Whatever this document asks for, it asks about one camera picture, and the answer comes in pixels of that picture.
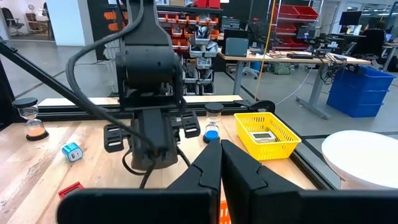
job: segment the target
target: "desk leg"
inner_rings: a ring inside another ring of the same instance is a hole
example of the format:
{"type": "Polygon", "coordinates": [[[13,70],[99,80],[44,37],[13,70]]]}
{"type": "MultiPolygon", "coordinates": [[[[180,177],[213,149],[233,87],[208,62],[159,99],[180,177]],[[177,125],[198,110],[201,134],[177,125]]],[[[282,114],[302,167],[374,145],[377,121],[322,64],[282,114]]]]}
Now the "desk leg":
{"type": "Polygon", "coordinates": [[[393,56],[396,54],[396,50],[397,50],[396,47],[393,47],[393,48],[391,49],[391,52],[390,52],[390,54],[388,55],[387,61],[386,61],[386,63],[384,64],[383,71],[387,71],[387,68],[388,68],[388,65],[389,65],[390,62],[391,62],[391,59],[392,59],[393,56]]]}
{"type": "Polygon", "coordinates": [[[306,102],[305,100],[303,100],[299,97],[296,97],[296,101],[298,103],[300,103],[300,105],[302,105],[306,109],[310,110],[312,113],[319,115],[323,119],[330,118],[330,115],[328,115],[326,112],[324,112],[323,110],[321,110],[317,107],[319,95],[321,94],[321,90],[323,87],[323,81],[321,80],[321,74],[323,73],[326,66],[327,65],[320,65],[320,67],[319,67],[318,75],[315,79],[315,83],[313,84],[310,101],[306,102]]]}
{"type": "Polygon", "coordinates": [[[239,92],[241,91],[242,76],[243,76],[243,62],[238,61],[236,63],[236,78],[235,78],[234,90],[233,90],[234,95],[239,95],[239,92]]]}

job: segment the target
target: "white device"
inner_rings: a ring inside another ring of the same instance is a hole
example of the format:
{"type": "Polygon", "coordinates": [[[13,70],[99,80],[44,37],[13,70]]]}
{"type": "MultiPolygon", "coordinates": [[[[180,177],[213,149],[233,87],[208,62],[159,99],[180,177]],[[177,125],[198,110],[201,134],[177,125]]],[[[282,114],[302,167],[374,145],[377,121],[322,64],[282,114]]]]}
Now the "white device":
{"type": "Polygon", "coordinates": [[[257,143],[275,142],[276,138],[270,131],[251,132],[250,135],[257,143]]]}

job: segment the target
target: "desk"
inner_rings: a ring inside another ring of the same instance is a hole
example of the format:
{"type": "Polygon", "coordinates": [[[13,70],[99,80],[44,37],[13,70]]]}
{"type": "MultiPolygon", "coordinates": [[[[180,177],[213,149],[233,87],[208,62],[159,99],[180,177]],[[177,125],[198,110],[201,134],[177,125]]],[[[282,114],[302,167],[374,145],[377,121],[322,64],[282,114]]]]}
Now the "desk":
{"type": "MultiPolygon", "coordinates": [[[[283,51],[276,51],[275,54],[281,54],[281,55],[286,55],[291,52],[283,52],[283,51]]],[[[295,52],[298,54],[311,54],[310,52],[295,52]]],[[[230,57],[226,56],[221,53],[221,49],[218,49],[218,54],[225,60],[237,60],[236,64],[236,78],[234,82],[234,88],[233,88],[233,94],[238,95],[241,89],[241,81],[242,81],[242,76],[243,76],[243,62],[260,62],[262,61],[263,55],[253,55],[250,53],[248,50],[247,56],[246,57],[230,57]]],[[[367,65],[370,64],[370,61],[367,60],[361,60],[361,59],[356,59],[353,57],[347,57],[347,63],[350,64],[363,64],[367,65]]],[[[321,116],[323,119],[328,119],[330,115],[328,115],[326,112],[318,108],[317,102],[322,90],[323,82],[321,80],[320,74],[323,73],[325,66],[322,64],[322,61],[320,59],[314,58],[314,59],[293,59],[293,58],[272,58],[268,55],[265,56],[264,59],[265,62],[280,62],[280,63],[312,63],[312,64],[319,64],[320,68],[318,70],[318,75],[317,78],[315,79],[315,83],[311,92],[310,100],[306,102],[305,100],[301,98],[296,98],[296,100],[304,107],[312,111],[313,113],[321,116]]]]}
{"type": "Polygon", "coordinates": [[[398,43],[385,43],[385,45],[391,47],[391,52],[387,57],[386,63],[384,64],[383,71],[387,71],[388,65],[390,64],[392,57],[396,54],[398,43]]]}
{"type": "MultiPolygon", "coordinates": [[[[198,119],[203,133],[206,118],[198,119]]],[[[106,124],[107,121],[47,122],[44,125],[50,136],[37,142],[25,140],[23,123],[14,123],[1,131],[0,223],[55,223],[55,212],[60,202],[58,192],[77,181],[87,188],[138,188],[142,177],[130,174],[121,163],[126,150],[111,154],[104,150],[102,138],[106,124]],[[85,154],[83,159],[71,164],[60,149],[66,142],[72,141],[79,144],[85,154]]],[[[236,135],[233,116],[222,116],[220,136],[245,149],[236,135]]],[[[181,150],[190,161],[195,160],[206,146],[202,136],[191,139],[181,137],[181,150]]],[[[290,159],[262,163],[304,189],[315,189],[290,159]]],[[[186,169],[187,166],[178,157],[176,164],[153,171],[146,187],[166,188],[186,169]]]]}

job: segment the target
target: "white cable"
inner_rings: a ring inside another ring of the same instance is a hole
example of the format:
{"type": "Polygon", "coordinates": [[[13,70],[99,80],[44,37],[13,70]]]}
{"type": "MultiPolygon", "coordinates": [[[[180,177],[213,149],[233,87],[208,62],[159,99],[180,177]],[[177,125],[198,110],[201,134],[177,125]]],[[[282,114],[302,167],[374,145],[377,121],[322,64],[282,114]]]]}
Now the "white cable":
{"type": "Polygon", "coordinates": [[[308,76],[310,75],[311,71],[312,71],[312,68],[310,69],[310,71],[308,71],[308,74],[307,74],[307,76],[304,78],[304,81],[298,86],[298,88],[297,88],[296,90],[294,90],[293,93],[291,93],[289,96],[286,96],[283,100],[279,101],[279,102],[276,103],[275,105],[278,105],[278,104],[282,103],[283,101],[285,101],[286,99],[288,99],[289,97],[291,97],[294,93],[296,93],[296,92],[301,88],[301,86],[304,85],[304,83],[305,83],[305,81],[307,80],[308,76]]]}

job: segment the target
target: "blue object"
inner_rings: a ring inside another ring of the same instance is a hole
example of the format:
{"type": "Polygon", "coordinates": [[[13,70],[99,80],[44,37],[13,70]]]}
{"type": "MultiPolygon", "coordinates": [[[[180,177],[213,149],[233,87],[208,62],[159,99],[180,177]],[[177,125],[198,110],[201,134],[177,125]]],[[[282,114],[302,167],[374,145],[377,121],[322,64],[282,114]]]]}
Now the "blue object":
{"type": "Polygon", "coordinates": [[[365,66],[359,66],[358,73],[340,70],[331,86],[327,105],[353,118],[374,117],[394,78],[365,66]]]}
{"type": "Polygon", "coordinates": [[[212,141],[218,139],[218,131],[210,130],[205,133],[205,139],[212,141]]]}
{"type": "Polygon", "coordinates": [[[64,145],[62,153],[70,162],[75,162],[83,157],[83,150],[74,142],[64,145]]]}
{"type": "Polygon", "coordinates": [[[261,62],[251,62],[250,63],[250,68],[260,71],[261,69],[261,62]]]}
{"type": "Polygon", "coordinates": [[[349,72],[345,69],[336,72],[334,83],[344,83],[362,91],[365,90],[388,90],[395,75],[390,75],[374,68],[359,66],[358,73],[349,72]]]}

